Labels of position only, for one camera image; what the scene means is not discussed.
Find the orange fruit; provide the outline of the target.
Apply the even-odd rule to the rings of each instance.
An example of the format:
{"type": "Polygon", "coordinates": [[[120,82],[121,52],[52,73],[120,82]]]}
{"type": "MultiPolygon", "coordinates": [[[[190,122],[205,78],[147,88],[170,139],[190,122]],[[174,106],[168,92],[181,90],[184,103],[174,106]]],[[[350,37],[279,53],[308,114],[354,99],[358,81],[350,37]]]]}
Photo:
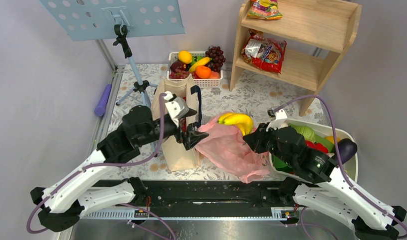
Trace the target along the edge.
{"type": "Polygon", "coordinates": [[[195,69],[195,74],[199,79],[209,79],[212,75],[212,70],[207,66],[201,65],[195,69]]]}

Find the beige canvas tote bag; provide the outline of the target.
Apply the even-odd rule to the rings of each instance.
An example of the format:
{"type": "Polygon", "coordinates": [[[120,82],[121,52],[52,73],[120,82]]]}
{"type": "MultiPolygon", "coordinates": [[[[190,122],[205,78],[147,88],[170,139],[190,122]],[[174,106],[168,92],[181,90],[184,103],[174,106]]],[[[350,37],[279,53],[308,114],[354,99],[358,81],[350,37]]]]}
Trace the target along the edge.
{"type": "MultiPolygon", "coordinates": [[[[193,125],[199,128],[202,123],[202,95],[200,87],[191,76],[180,81],[164,78],[159,82],[151,104],[152,118],[154,120],[160,118],[159,96],[167,91],[178,97],[185,98],[187,106],[197,111],[196,115],[187,117],[185,123],[187,126],[193,125]]],[[[178,143],[174,136],[168,137],[161,144],[161,148],[168,169],[172,172],[193,169],[200,166],[199,153],[193,148],[185,150],[184,145],[178,143]]]]}

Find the pink plastic grocery bag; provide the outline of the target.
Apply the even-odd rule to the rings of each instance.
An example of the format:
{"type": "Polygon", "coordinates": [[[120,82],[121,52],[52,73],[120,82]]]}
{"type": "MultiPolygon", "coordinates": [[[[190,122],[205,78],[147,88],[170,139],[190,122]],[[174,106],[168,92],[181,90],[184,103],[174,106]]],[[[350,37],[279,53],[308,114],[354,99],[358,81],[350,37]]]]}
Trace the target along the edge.
{"type": "Polygon", "coordinates": [[[199,132],[209,133],[209,136],[194,148],[215,166],[236,176],[243,183],[262,180],[270,174],[268,154],[253,152],[235,125],[219,124],[218,118],[223,114],[198,128],[199,132]]]}

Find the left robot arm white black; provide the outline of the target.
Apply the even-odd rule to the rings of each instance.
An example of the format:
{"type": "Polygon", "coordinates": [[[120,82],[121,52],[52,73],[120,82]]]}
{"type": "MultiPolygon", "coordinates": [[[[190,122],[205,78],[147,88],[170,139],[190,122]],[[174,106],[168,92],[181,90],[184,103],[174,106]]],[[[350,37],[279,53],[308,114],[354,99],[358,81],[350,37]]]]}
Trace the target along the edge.
{"type": "Polygon", "coordinates": [[[118,188],[107,188],[94,193],[89,189],[107,173],[116,168],[142,165],[147,159],[135,161],[142,146],[155,143],[150,154],[157,156],[163,140],[175,137],[176,141],[191,150],[207,133],[197,131],[198,123],[187,126],[186,131],[176,124],[188,117],[202,118],[202,109],[193,109],[176,102],[164,103],[162,116],[153,119],[152,111],[144,105],[134,106],[123,116],[121,125],[97,144],[96,149],[75,170],[53,186],[36,187],[30,191],[43,231],[55,233],[74,226],[84,215],[123,203],[142,205],[147,198],[145,187],[139,179],[130,180],[118,188]]]}

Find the single yellow banana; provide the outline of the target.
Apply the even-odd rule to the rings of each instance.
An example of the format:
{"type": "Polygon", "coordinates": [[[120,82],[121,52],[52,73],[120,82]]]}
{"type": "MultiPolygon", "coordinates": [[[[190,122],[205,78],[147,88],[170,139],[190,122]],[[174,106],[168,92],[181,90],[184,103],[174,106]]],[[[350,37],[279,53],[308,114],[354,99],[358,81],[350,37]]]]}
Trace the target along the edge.
{"type": "Polygon", "coordinates": [[[195,62],[190,68],[189,68],[189,72],[190,73],[194,73],[197,69],[197,67],[199,66],[205,66],[206,64],[208,64],[212,59],[210,57],[203,57],[200,60],[198,60],[197,62],[195,62]]]}

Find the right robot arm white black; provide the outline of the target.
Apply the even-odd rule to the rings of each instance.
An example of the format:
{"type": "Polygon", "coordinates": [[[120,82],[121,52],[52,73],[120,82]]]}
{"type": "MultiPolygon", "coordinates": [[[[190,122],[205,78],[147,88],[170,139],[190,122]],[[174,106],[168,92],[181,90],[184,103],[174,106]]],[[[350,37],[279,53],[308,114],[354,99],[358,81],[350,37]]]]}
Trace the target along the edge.
{"type": "Polygon", "coordinates": [[[270,153],[292,167],[296,178],[287,177],[278,188],[281,204],[298,204],[321,212],[350,230],[360,240],[397,240],[395,226],[406,210],[382,203],[342,174],[337,160],[308,147],[304,137],[288,126],[280,129],[261,123],[243,140],[255,153],[270,153]]]}

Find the dark red grapes bunch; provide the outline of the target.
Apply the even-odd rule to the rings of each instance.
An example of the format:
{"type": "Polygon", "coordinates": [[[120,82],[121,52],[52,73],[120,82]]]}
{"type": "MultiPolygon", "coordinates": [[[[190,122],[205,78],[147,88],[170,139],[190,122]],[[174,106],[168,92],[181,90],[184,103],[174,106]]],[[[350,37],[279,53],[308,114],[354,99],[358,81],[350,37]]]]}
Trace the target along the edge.
{"type": "Polygon", "coordinates": [[[224,51],[220,46],[209,46],[205,52],[205,56],[210,58],[210,61],[205,65],[210,68],[213,72],[220,73],[223,64],[226,61],[224,56],[224,51]]]}

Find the yellow banana bunch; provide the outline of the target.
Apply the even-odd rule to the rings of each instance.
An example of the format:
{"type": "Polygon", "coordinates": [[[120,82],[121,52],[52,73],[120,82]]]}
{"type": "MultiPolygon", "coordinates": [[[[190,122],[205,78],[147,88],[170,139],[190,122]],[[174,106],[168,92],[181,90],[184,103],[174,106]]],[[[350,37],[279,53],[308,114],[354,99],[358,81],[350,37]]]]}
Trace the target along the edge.
{"type": "Polygon", "coordinates": [[[227,112],[221,115],[217,122],[221,125],[238,127],[243,136],[252,133],[254,129],[253,119],[243,113],[227,112]]]}

